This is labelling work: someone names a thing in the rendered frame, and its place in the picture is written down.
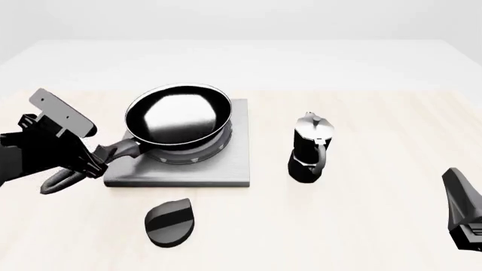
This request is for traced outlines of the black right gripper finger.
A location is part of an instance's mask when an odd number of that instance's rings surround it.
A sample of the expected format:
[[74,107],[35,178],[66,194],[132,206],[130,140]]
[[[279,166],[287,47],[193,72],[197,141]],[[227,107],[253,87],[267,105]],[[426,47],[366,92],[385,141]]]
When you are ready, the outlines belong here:
[[482,195],[457,168],[442,175],[448,202],[449,231],[459,225],[482,223]]

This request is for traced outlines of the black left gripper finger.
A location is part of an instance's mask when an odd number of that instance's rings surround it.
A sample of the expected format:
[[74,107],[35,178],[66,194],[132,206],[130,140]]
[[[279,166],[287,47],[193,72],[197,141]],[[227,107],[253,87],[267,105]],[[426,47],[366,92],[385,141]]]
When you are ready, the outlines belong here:
[[74,161],[73,171],[82,173],[88,178],[99,178],[105,173],[107,168],[107,164],[96,162],[92,153],[83,151]]
[[95,157],[96,162],[102,164],[109,164],[111,162],[111,158],[116,153],[115,146],[96,146],[96,149],[93,151],[92,155]]

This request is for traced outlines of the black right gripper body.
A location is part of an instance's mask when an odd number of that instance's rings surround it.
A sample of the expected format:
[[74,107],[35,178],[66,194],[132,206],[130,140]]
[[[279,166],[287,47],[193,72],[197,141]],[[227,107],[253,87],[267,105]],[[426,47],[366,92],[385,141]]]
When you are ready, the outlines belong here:
[[482,218],[449,231],[459,250],[482,251]]

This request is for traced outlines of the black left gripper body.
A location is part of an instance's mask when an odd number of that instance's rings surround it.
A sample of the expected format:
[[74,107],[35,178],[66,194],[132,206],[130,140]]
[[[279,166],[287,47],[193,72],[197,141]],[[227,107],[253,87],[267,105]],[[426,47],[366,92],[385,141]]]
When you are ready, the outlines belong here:
[[59,126],[48,117],[37,121],[34,114],[23,114],[18,125],[22,128],[17,136],[17,147],[22,151],[23,171],[45,171],[57,166],[80,169],[84,166],[79,138],[71,132],[54,135]]

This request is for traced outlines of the black frying pan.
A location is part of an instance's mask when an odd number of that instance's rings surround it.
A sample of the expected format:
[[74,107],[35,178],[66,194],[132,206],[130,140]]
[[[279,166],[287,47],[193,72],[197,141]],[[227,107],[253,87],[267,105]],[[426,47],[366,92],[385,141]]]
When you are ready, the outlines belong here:
[[[131,136],[108,145],[116,147],[111,162],[120,157],[136,158],[158,148],[166,151],[196,148],[214,139],[230,122],[231,115],[231,100],[215,87],[204,84],[156,87],[127,108],[124,123]],[[62,168],[42,184],[40,192],[56,193],[85,178],[88,177],[82,173]]]

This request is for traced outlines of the round black stove knob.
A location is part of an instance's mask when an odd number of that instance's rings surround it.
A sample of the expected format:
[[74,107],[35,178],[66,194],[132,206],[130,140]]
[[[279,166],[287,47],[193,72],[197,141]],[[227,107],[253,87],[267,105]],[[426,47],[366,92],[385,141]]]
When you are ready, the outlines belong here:
[[145,216],[145,232],[160,248],[182,244],[194,231],[195,219],[188,198],[164,202],[153,207]]

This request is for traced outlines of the flat grey stove plate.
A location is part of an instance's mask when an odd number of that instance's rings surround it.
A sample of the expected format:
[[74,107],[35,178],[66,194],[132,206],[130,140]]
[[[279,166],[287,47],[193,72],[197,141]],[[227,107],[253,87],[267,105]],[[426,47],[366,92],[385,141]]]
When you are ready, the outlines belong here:
[[121,157],[103,175],[107,187],[249,187],[248,100],[233,99],[225,129],[190,150],[153,149]]

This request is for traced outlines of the flat grey plate on stalk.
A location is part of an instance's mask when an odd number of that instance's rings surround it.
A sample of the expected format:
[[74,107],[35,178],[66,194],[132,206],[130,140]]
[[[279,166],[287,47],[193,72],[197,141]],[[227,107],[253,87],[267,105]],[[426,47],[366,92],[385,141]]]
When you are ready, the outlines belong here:
[[82,139],[97,133],[97,127],[92,121],[51,92],[39,88],[29,98],[29,102],[41,110],[36,121],[47,117],[60,126],[61,131],[69,130]]

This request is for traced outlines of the black and silver moka pot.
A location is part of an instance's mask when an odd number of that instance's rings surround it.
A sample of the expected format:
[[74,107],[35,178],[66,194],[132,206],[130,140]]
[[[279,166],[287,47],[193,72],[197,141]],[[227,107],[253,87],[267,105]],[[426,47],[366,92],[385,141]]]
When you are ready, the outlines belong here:
[[288,173],[294,180],[311,184],[321,177],[333,135],[334,126],[314,112],[297,119],[288,161]]

